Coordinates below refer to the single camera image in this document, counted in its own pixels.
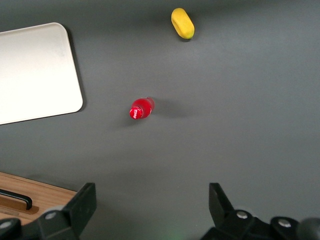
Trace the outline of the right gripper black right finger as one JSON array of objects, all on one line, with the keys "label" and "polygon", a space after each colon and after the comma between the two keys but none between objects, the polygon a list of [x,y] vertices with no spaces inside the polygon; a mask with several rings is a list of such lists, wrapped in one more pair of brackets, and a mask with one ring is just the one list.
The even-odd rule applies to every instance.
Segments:
[{"label": "right gripper black right finger", "polygon": [[269,223],[243,209],[235,209],[219,183],[209,184],[209,212],[214,222],[203,240],[297,240],[299,222],[276,216]]}]

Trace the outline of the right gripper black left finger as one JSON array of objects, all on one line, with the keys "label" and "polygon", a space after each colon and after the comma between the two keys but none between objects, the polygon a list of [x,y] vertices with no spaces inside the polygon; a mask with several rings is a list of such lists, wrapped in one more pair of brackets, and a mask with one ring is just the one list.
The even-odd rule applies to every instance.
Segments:
[{"label": "right gripper black left finger", "polygon": [[78,240],[97,209],[96,185],[86,183],[61,209],[21,228],[22,240]]}]

